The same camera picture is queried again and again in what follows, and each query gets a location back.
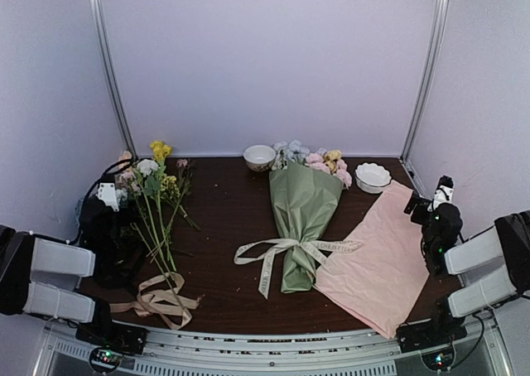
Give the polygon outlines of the yellow fake flower stem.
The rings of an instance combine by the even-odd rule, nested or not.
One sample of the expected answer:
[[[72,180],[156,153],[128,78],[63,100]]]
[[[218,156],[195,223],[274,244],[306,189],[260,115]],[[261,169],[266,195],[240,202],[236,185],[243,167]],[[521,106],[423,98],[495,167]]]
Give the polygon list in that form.
[[[335,174],[338,170],[338,162],[341,158],[342,152],[340,150],[330,150],[324,154],[324,164],[328,167],[331,174]]]

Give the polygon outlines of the pink carnation fake flower stem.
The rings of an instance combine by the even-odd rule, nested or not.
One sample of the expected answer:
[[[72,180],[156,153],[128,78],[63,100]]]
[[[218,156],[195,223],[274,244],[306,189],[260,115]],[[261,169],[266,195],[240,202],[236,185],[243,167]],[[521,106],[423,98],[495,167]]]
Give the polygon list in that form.
[[[330,150],[327,152],[312,152],[306,159],[305,164],[318,171],[323,171],[338,178],[344,190],[348,190],[353,184],[353,177],[348,171],[348,165],[343,159],[342,151]]]

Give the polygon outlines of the green wrapping paper sheet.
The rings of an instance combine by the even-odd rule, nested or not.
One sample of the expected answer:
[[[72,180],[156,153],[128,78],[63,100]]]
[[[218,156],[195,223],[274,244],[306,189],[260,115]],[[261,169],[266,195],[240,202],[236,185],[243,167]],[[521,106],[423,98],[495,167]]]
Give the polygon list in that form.
[[[272,212],[280,238],[320,240],[340,202],[341,181],[291,163],[269,176]]]

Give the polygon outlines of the blue fake flower stem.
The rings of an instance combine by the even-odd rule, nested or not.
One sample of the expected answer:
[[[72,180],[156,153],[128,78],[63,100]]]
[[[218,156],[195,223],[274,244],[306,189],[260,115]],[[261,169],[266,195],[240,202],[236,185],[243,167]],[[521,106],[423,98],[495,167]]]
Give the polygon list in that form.
[[[291,163],[304,165],[306,158],[310,155],[310,149],[302,145],[299,140],[290,142],[277,142],[272,147],[275,157],[272,163],[272,170],[285,170]]]

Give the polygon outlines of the beige printed ribbon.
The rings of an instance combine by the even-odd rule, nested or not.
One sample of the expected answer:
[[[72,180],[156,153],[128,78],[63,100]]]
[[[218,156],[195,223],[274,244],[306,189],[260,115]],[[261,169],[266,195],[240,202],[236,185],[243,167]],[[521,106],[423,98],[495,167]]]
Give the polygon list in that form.
[[[363,246],[353,240],[300,242],[296,239],[269,239],[240,246],[234,255],[236,265],[261,262],[258,291],[268,299],[276,257],[284,253],[281,293],[310,291],[316,281],[318,267],[324,268],[330,253],[353,253]]]

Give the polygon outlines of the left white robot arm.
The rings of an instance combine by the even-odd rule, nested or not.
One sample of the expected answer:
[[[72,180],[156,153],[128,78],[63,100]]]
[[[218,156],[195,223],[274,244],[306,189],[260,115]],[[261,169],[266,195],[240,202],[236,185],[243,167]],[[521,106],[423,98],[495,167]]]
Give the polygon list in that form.
[[[2,314],[87,323],[88,334],[100,345],[113,345],[119,329],[110,321],[108,304],[79,294],[76,287],[88,278],[102,289],[137,291],[132,280],[142,262],[137,242],[125,231],[135,219],[135,211],[113,209],[92,197],[81,206],[75,244],[3,225]]]

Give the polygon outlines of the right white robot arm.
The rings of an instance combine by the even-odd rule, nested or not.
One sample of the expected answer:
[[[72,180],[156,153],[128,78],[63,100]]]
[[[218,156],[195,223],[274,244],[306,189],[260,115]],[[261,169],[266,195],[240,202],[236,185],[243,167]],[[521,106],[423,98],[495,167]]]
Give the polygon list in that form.
[[[462,239],[459,209],[448,201],[435,205],[412,194],[404,213],[422,230],[420,250],[432,276],[475,276],[439,299],[424,335],[443,343],[470,314],[524,296],[529,290],[529,212],[497,218],[487,229]]]

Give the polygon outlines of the bunch of fake flowers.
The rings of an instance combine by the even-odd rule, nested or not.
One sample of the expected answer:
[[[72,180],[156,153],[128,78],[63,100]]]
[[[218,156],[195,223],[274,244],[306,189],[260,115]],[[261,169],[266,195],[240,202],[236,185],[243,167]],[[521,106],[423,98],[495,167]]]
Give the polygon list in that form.
[[[114,183],[119,210],[133,213],[129,228],[132,235],[145,245],[147,256],[162,272],[176,272],[177,266],[171,251],[171,231],[177,216],[189,226],[199,226],[190,219],[183,200],[191,191],[192,170],[185,158],[176,161],[176,173],[167,170],[166,161],[172,147],[163,141],[150,143],[152,155],[135,158],[125,152],[89,189],[80,202],[79,243],[81,242],[81,205],[90,197],[96,197],[99,183]]]

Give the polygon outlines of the white scalloped dish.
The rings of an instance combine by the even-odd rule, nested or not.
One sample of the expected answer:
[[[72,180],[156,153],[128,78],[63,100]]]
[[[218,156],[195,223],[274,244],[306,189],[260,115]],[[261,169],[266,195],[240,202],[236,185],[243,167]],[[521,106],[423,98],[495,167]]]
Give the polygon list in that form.
[[[392,181],[387,169],[379,164],[368,162],[357,165],[354,178],[360,190],[373,195],[382,193]]]

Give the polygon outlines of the tan plain ribbon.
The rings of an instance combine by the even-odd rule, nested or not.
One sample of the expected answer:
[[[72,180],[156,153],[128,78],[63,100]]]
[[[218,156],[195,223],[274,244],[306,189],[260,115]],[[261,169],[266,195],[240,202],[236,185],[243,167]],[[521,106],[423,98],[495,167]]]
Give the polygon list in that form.
[[[134,311],[139,317],[160,316],[171,330],[181,330],[192,320],[202,296],[191,299],[180,295],[185,279],[178,272],[166,272],[142,282],[133,301],[110,304],[112,314]]]

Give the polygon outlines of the pink wrapping paper sheet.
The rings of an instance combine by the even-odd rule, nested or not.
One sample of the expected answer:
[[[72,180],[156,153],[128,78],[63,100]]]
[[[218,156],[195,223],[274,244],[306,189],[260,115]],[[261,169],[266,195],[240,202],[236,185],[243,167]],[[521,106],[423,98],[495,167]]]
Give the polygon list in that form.
[[[360,247],[333,252],[316,272],[317,291],[387,339],[408,318],[429,276],[421,226],[404,213],[411,195],[391,182],[346,237]]]

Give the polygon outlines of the white patterned ceramic bowl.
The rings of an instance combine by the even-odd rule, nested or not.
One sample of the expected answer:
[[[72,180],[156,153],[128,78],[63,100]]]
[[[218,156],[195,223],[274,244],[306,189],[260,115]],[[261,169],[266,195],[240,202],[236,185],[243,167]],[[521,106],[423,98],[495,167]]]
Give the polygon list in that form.
[[[276,152],[266,145],[254,145],[243,152],[243,159],[251,171],[263,172],[271,168]]]

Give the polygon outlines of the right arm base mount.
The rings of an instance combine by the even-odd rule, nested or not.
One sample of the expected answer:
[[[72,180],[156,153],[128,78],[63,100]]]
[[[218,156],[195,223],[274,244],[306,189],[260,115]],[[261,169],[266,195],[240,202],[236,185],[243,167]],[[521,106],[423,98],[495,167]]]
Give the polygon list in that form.
[[[402,353],[418,351],[426,368],[437,373],[455,363],[455,342],[466,336],[462,325],[438,326],[433,321],[400,325],[396,335]]]

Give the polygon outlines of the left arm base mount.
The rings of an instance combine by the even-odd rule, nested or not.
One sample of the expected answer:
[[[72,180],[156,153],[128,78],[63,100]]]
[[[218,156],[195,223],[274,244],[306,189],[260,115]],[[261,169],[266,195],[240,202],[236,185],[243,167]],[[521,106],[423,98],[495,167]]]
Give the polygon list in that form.
[[[92,324],[78,324],[75,329],[77,340],[94,346],[88,363],[98,374],[117,370],[126,356],[142,354],[147,343],[148,330],[138,326],[112,322],[107,331]]]

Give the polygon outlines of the right aluminium frame post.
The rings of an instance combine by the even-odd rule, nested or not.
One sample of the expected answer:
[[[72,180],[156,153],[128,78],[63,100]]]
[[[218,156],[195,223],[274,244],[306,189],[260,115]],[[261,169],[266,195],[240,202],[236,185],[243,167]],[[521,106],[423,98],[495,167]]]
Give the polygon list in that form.
[[[423,114],[426,110],[426,104],[434,79],[436,62],[441,52],[442,42],[446,30],[446,21],[450,0],[436,0],[431,24],[431,34],[427,47],[426,59],[422,72],[415,106],[412,113],[412,119],[407,131],[407,136],[400,156],[404,164],[409,163],[412,149],[419,133]]]

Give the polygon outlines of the aluminium frame post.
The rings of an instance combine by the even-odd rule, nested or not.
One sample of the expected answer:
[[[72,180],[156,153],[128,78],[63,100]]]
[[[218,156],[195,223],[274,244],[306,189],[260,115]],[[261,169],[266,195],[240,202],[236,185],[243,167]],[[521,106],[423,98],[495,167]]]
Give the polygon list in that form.
[[[125,148],[136,155],[133,136],[128,126],[127,117],[123,108],[123,101],[118,87],[110,45],[108,42],[107,27],[104,19],[104,8],[102,0],[89,0],[94,26],[99,43],[99,52],[103,62],[103,71],[113,111],[118,121],[118,128],[123,139]]]
[[[415,106],[412,113],[412,119],[407,131],[407,136],[400,156],[404,164],[409,163],[412,149],[419,133],[423,114],[426,110],[426,104],[434,79],[436,62],[441,52],[442,42],[446,30],[446,21],[450,0],[436,0],[431,24],[431,34],[427,47],[426,59],[422,72]]]

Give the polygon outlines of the left aluminium frame post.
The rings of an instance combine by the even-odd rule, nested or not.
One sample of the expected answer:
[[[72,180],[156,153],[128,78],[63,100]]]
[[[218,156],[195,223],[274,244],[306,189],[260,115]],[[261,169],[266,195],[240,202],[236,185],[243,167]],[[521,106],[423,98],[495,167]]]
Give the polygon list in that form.
[[[118,87],[110,45],[108,42],[107,27],[104,19],[104,8],[102,0],[89,0],[94,26],[99,43],[99,52],[103,62],[103,71],[113,111],[118,121],[118,128],[123,139],[125,148],[136,155],[133,136],[128,126],[127,117],[123,108],[123,101]]]

